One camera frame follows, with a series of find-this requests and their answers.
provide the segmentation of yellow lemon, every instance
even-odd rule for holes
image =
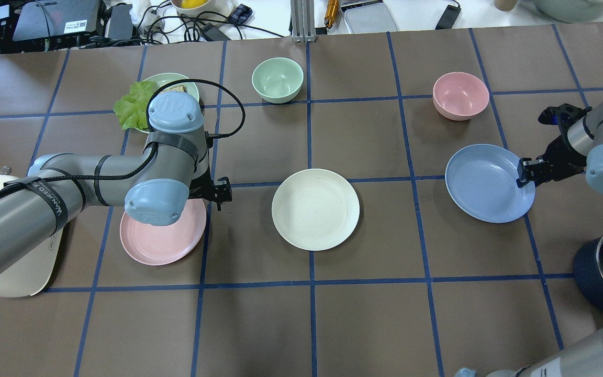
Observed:
[[[208,0],[183,0],[180,7],[192,9],[204,5]]]

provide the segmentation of pink bowl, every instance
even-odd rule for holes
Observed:
[[[478,77],[465,72],[450,72],[434,83],[432,100],[444,117],[466,121],[485,110],[490,93]]]

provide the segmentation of black plug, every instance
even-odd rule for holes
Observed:
[[[448,5],[443,11],[441,15],[441,19],[439,19],[438,24],[436,24],[435,30],[440,29],[450,29],[455,24],[455,20],[460,15],[460,7],[455,7],[455,5]]]

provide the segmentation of green bowl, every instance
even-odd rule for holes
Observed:
[[[285,103],[302,89],[304,72],[292,59],[271,58],[261,62],[253,71],[253,88],[263,100]]]

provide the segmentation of lettuce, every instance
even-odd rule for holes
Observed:
[[[129,86],[129,93],[113,105],[122,129],[135,128],[141,131],[148,129],[146,123],[146,106],[155,93],[157,83],[139,81]]]

